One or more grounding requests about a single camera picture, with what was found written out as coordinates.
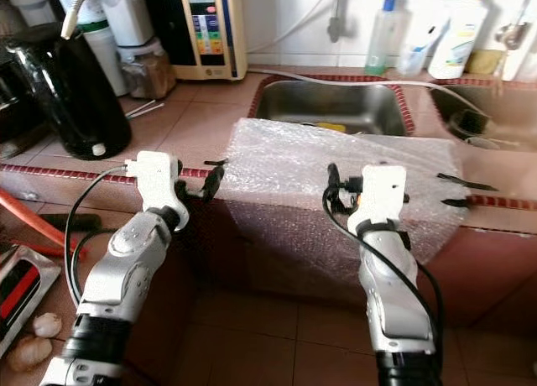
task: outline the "red and silver package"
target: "red and silver package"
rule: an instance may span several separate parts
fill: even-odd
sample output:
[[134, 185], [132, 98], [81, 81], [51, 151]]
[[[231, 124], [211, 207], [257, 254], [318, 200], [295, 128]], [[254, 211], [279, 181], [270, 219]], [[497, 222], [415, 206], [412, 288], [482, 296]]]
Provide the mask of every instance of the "red and silver package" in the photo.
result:
[[25, 246], [13, 245], [0, 268], [0, 357], [34, 312], [61, 268]]

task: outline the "black cable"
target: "black cable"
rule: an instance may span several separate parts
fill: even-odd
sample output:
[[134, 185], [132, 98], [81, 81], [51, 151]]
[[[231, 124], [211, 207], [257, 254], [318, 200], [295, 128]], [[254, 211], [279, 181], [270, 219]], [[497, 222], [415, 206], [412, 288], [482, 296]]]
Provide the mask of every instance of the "black cable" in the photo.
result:
[[75, 306], [77, 306], [76, 302], [76, 296], [75, 291], [73, 288], [73, 284], [70, 281], [71, 277], [71, 266], [70, 266], [70, 259], [69, 259], [69, 250], [70, 250], [70, 226], [73, 221], [73, 217], [76, 214], [76, 209], [79, 207], [79, 205], [82, 203], [84, 198], [87, 196], [87, 194], [93, 189], [97, 183], [99, 183], [102, 179], [104, 179], [105, 176], [111, 174], [112, 172], [118, 172], [123, 171], [127, 168], [126, 165], [117, 166], [115, 168], [111, 168], [109, 170], [105, 170], [101, 174], [99, 174], [92, 183], [82, 192], [82, 194], [76, 199], [75, 204], [69, 211], [69, 215], [67, 216], [67, 223], [65, 224], [65, 240], [64, 240], [64, 266], [65, 266], [65, 277], [67, 279], [67, 288], [69, 289], [70, 297], [73, 299], [73, 303]]
[[[440, 329], [440, 325], [443, 326], [443, 318], [438, 320], [438, 321], [435, 319], [435, 317], [433, 315], [433, 312], [431, 311], [429, 305], [427, 304], [427, 301], [425, 301], [425, 299], [423, 298], [421, 293], [418, 291], [418, 289], [414, 286], [414, 284], [412, 284], [412, 282], [410, 282], [410, 280], [407, 278], [407, 276], [404, 275], [404, 273], [401, 272], [401, 270], [399, 270], [397, 268], [397, 266], [395, 266], [388, 258], [386, 258], [382, 253], [380, 253], [377, 249], [375, 249], [369, 243], [365, 242], [360, 237], [357, 237], [353, 233], [349, 232], [342, 224], [340, 224], [336, 220], [336, 218], [332, 215], [332, 213], [330, 211], [330, 208], [328, 207], [328, 196], [329, 196], [330, 192], [333, 191], [334, 189], [338, 189], [338, 191], [339, 191], [338, 186], [328, 186], [325, 189], [325, 191], [324, 191], [324, 193], [322, 195], [322, 208], [323, 208], [324, 212], [327, 214], [327, 216], [330, 219], [331, 223], [334, 224], [334, 226], [336, 227], [336, 229], [339, 232], [343, 233], [346, 237], [351, 238], [354, 242], [357, 242], [360, 246], [362, 246], [363, 248], [368, 250], [370, 253], [372, 253], [373, 256], [375, 256], [381, 262], [386, 264], [395, 273], [395, 275], [397, 275], [397, 277], [409, 288], [410, 292], [414, 295], [414, 297], [421, 304], [421, 306], [425, 310], [425, 313], [429, 317], [431, 329], [432, 329], [432, 332], [433, 332], [433, 340], [435, 342], [435, 348], [437, 349], [437, 357], [438, 357], [439, 369], [441, 370], [442, 361], [443, 361], [443, 359], [442, 359], [443, 354], [442, 354], [442, 351], [438, 350], [438, 347], [443, 346], [443, 343], [441, 342], [441, 338], [442, 338], [442, 335], [443, 335], [443, 329]], [[427, 276], [427, 278], [429, 280], [434, 279], [432, 274], [429, 273], [429, 271], [427, 271], [427, 269], [425, 269], [423, 266], [421, 266], [421, 269], [422, 269], [422, 271], [424, 270], [424, 274]], [[440, 292], [440, 286], [438, 286], [438, 283], [436, 282], [435, 279], [434, 279], [434, 281], [431, 282], [431, 284], [433, 285], [433, 288], [435, 290], [435, 294], [436, 294], [437, 290], [438, 290], [438, 292]], [[439, 312], [439, 314], [441, 313], [443, 315], [444, 308], [443, 308], [443, 301], [442, 301], [441, 297], [439, 299], [437, 299], [437, 304], [438, 304], [438, 312]]]
[[82, 248], [84, 245], [94, 237], [98, 235], [102, 235], [104, 233], [114, 233], [117, 231], [117, 228], [103, 228], [103, 229], [96, 229], [95, 231], [91, 231], [88, 234], [86, 234], [79, 242], [78, 245], [76, 245], [76, 248], [70, 257], [70, 283], [73, 287], [73, 290], [75, 291], [75, 297], [77, 299], [77, 303], [80, 304], [81, 297], [82, 297], [82, 290], [80, 282], [78, 281], [78, 255], [80, 254]]

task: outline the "white pipe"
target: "white pipe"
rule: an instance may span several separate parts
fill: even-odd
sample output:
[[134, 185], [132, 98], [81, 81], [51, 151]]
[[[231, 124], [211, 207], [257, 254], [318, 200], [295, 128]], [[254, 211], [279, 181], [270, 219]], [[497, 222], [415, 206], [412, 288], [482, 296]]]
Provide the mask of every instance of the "white pipe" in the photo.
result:
[[476, 112], [479, 112], [485, 117], [490, 117], [487, 113], [482, 111], [480, 108], [476, 107], [473, 103], [468, 101], [465, 97], [460, 96], [456, 92], [445, 88], [444, 86], [439, 86], [438, 84], [433, 84], [432, 82], [426, 82], [426, 81], [362, 81], [362, 82], [355, 82], [355, 81], [328, 81], [328, 80], [320, 80], [318, 78], [312, 78], [308, 76], [301, 76], [300, 74], [294, 74], [294, 73], [288, 73], [287, 71], [279, 71], [279, 70], [270, 70], [270, 69], [248, 69], [251, 73], [262, 73], [262, 74], [275, 74], [278, 76], [285, 76], [289, 78], [294, 78], [296, 80], [302, 80], [302, 81], [309, 81], [314, 82], [316, 84], [327, 84], [329, 86], [425, 86], [427, 88], [433, 88], [438, 91], [442, 91], [448, 95], [451, 95], [452, 97], [456, 98], [457, 100], [464, 103], [466, 106], [470, 107]]

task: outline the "white bottle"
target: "white bottle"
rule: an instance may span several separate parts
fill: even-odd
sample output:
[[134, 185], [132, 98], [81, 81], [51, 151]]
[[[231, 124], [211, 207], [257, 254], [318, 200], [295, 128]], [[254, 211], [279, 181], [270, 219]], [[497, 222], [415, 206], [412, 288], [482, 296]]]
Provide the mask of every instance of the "white bottle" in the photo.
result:
[[487, 13], [479, 0], [461, 0], [451, 9], [450, 26], [430, 61], [429, 74], [438, 79], [462, 76]]
[[435, 44], [445, 26], [449, 15], [438, 10], [431, 21], [418, 21], [409, 31], [399, 52], [397, 71], [406, 77], [417, 76], [425, 64], [430, 47]]

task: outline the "stainless steel sink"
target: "stainless steel sink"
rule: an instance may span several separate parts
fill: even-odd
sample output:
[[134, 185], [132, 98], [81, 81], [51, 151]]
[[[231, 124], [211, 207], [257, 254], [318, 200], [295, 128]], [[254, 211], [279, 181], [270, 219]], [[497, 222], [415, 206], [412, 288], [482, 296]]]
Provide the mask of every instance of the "stainless steel sink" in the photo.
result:
[[406, 135], [397, 97], [386, 86], [276, 81], [264, 88], [255, 117], [319, 125], [350, 134]]
[[[502, 96], [495, 96], [490, 86], [446, 86], [482, 109], [491, 119], [483, 137], [499, 148], [513, 151], [537, 151], [537, 91], [504, 85]], [[461, 139], [449, 124], [451, 117], [468, 107], [456, 98], [431, 90], [442, 120], [448, 130]]]

